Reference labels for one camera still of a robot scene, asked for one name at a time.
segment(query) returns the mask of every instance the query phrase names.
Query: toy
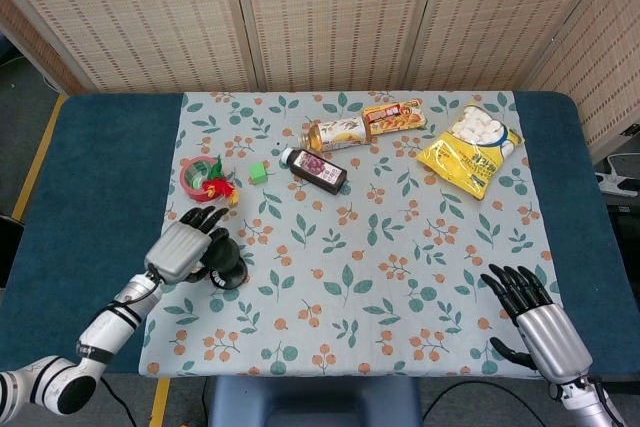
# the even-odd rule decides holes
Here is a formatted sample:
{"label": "toy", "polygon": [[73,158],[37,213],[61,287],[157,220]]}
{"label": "toy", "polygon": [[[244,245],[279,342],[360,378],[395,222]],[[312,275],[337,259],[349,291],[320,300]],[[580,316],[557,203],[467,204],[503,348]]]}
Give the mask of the toy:
{"label": "toy", "polygon": [[185,163],[180,172],[180,185],[196,202],[209,202],[219,196],[229,199],[229,207],[238,205],[238,192],[222,172],[220,156],[196,157]]}
{"label": "toy", "polygon": [[222,173],[222,160],[216,157],[216,163],[211,166],[207,180],[202,183],[202,188],[210,199],[223,195],[229,199],[229,207],[238,205],[238,192],[231,182]]}
{"label": "toy", "polygon": [[264,168],[264,163],[259,162],[249,167],[249,179],[253,185],[267,181],[267,170]]}

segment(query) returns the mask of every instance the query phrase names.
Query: yellow tape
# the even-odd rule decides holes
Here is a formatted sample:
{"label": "yellow tape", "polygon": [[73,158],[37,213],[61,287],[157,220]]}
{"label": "yellow tape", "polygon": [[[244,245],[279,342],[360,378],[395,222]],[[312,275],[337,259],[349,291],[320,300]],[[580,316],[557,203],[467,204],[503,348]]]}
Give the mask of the yellow tape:
{"label": "yellow tape", "polygon": [[24,212],[27,209],[27,204],[29,203],[29,198],[31,197],[31,191],[33,190],[33,186],[35,185],[36,180],[38,179],[38,174],[40,173],[40,169],[42,168],[42,163],[44,162],[44,158],[47,155],[47,150],[49,150],[51,136],[53,135],[53,129],[55,128],[56,122],[58,121],[60,108],[62,107],[62,104],[64,104],[65,100],[67,100],[67,97],[65,95],[59,95],[58,100],[56,100],[56,105],[54,105],[53,107],[53,112],[51,112],[51,117],[49,117],[49,123],[44,129],[44,134],[42,134],[40,145],[38,146],[36,155],[33,158],[33,162],[31,162],[31,167],[29,168],[29,172],[27,173],[27,178],[25,179],[24,184],[22,184],[22,190],[20,191],[20,195],[18,196],[16,205],[13,208],[13,212],[11,213],[11,217],[13,217],[15,220],[23,220]]}
{"label": "yellow tape", "polygon": [[153,399],[153,409],[151,410],[149,427],[162,427],[164,424],[164,412],[167,408],[170,382],[171,379],[158,380],[158,384],[156,385],[156,396]]}

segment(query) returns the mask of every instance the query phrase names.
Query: floral tablecloth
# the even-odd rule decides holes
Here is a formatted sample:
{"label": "floral tablecloth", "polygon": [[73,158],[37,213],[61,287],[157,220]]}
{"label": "floral tablecloth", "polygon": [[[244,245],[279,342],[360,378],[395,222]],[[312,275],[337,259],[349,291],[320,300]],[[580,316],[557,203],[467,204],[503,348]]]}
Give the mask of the floral tablecloth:
{"label": "floral tablecloth", "polygon": [[[511,92],[185,94],[164,227],[196,205],[180,187],[181,164],[220,154],[240,193],[223,225],[250,278],[226,292],[208,279],[164,287],[145,326],[140,372],[535,375],[491,347],[497,336],[524,348],[480,279],[490,262],[529,266],[560,301],[526,143],[483,201],[415,160],[471,97],[519,130]],[[279,162],[314,120],[411,98],[423,100],[425,130],[326,155],[348,169],[337,196]],[[250,185],[249,166],[265,160],[268,182]]]}

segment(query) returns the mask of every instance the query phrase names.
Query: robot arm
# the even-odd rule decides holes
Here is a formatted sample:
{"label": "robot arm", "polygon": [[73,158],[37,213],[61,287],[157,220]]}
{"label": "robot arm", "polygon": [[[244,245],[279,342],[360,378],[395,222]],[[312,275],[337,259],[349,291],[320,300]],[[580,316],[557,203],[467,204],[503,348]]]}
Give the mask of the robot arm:
{"label": "robot arm", "polygon": [[493,347],[507,360],[538,370],[557,391],[578,427],[624,427],[598,380],[589,377],[593,359],[566,312],[554,304],[536,275],[524,267],[499,268],[491,264],[496,281],[482,280],[491,288],[518,329],[529,353],[515,352],[496,337]]}
{"label": "robot arm", "polygon": [[[226,248],[235,245],[226,229],[216,229],[209,235],[227,211],[192,209],[169,226],[145,257],[146,273],[135,275],[80,336],[76,345],[81,358],[78,365],[50,356],[14,372],[0,372],[0,424],[15,418],[26,402],[58,415],[73,414],[84,407],[109,361],[160,301],[160,284],[197,281],[210,272],[208,267],[192,272],[203,256],[215,259],[220,251],[234,250]],[[232,266],[238,261],[232,259]]]}

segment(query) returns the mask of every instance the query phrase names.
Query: juice bottle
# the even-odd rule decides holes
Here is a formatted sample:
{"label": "juice bottle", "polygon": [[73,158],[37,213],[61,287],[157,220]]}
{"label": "juice bottle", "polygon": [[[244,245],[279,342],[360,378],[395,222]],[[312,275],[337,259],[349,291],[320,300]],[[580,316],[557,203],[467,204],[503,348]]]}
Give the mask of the juice bottle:
{"label": "juice bottle", "polygon": [[280,157],[291,172],[336,195],[347,180],[347,171],[322,157],[302,149],[287,147]]}
{"label": "juice bottle", "polygon": [[312,125],[309,132],[298,135],[298,145],[301,149],[316,152],[370,143],[371,130],[362,117],[322,122]]}

